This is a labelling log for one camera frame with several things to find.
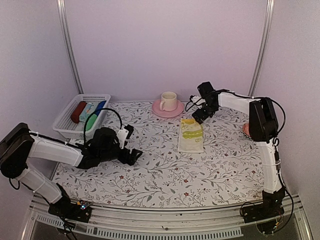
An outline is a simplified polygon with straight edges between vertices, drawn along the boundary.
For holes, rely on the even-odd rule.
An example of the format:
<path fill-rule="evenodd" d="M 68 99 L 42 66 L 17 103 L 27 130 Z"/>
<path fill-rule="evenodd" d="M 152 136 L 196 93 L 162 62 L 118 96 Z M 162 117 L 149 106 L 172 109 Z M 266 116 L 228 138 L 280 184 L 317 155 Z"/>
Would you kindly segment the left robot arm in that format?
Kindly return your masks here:
<path fill-rule="evenodd" d="M 43 196 L 63 217 L 70 217 L 75 210 L 69 197 L 29 161 L 62 163 L 81 170 L 112 160 L 133 166 L 143 154 L 126 147 L 133 130 L 131 125 L 119 131 L 101 127 L 91 139 L 74 145 L 33 132 L 21 122 L 0 141 L 0 171 L 4 177 L 16 179 Z"/>

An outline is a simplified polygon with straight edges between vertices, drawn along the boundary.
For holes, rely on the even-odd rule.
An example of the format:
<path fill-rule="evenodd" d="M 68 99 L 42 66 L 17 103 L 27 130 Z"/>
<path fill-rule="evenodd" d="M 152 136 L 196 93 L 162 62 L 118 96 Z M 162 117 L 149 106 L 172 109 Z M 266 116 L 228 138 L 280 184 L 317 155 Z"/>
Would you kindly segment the white plastic basket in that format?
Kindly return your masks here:
<path fill-rule="evenodd" d="M 53 130 L 66 139 L 82 140 L 93 137 L 95 130 L 102 126 L 106 118 L 105 110 L 90 114 L 95 110 L 106 108 L 111 99 L 109 94 L 78 94 L 64 108 L 53 123 Z"/>

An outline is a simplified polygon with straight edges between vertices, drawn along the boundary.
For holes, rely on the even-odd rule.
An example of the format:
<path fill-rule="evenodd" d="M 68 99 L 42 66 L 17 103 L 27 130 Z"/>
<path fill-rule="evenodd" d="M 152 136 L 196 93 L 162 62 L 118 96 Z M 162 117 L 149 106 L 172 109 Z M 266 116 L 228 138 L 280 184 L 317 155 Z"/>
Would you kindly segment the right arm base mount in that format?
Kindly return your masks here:
<path fill-rule="evenodd" d="M 245 223 L 281 217 L 284 214 L 282 200 L 264 199 L 262 203 L 245 202 L 239 209 Z"/>

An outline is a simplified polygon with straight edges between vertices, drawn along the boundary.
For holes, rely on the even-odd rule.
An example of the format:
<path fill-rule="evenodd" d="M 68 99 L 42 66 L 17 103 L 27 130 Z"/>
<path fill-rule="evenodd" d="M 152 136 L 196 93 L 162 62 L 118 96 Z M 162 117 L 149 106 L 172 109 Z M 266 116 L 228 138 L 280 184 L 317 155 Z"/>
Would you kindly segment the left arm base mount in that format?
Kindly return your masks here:
<path fill-rule="evenodd" d="M 48 213 L 63 219 L 88 223 L 92 208 L 83 204 L 72 203 L 68 198 L 61 198 L 56 203 L 50 203 Z"/>

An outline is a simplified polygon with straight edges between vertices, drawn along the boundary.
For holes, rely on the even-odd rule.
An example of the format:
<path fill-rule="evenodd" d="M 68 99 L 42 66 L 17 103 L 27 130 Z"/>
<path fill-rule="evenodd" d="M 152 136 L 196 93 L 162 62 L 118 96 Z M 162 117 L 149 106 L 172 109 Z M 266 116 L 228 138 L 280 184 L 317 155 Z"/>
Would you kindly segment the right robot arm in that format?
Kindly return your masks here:
<path fill-rule="evenodd" d="M 286 194 L 278 152 L 278 135 L 282 128 L 279 127 L 274 101 L 269 97 L 250 97 L 226 89 L 215 90 L 210 82 L 203 82 L 197 90 L 199 96 L 190 96 L 189 102 L 198 107 L 192 117 L 199 124 L 211 118 L 220 107 L 248 115 L 249 136 L 259 150 L 264 176 L 263 203 L 258 213 L 262 218 L 269 218 L 278 210 Z"/>

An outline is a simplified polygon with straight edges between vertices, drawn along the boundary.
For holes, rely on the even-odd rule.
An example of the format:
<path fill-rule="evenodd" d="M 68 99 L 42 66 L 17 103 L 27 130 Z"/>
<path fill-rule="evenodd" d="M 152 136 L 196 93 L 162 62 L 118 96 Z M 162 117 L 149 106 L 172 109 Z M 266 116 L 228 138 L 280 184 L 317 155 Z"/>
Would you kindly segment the yellow patterned towel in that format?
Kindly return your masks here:
<path fill-rule="evenodd" d="M 180 120 L 178 149 L 181 153 L 200 154 L 204 152 L 203 127 L 193 118 Z"/>

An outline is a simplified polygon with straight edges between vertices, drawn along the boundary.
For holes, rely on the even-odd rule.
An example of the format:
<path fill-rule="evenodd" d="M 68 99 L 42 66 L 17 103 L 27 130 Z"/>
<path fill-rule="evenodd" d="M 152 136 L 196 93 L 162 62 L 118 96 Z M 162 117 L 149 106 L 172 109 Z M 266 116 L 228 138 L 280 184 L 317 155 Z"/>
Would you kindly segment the green microfibre towel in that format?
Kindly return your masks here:
<path fill-rule="evenodd" d="M 87 119 L 86 122 L 84 124 L 84 130 L 85 131 L 89 131 L 92 126 L 95 124 L 96 119 L 97 119 L 97 115 L 95 113 L 93 113 L 92 115 L 90 115 Z"/>

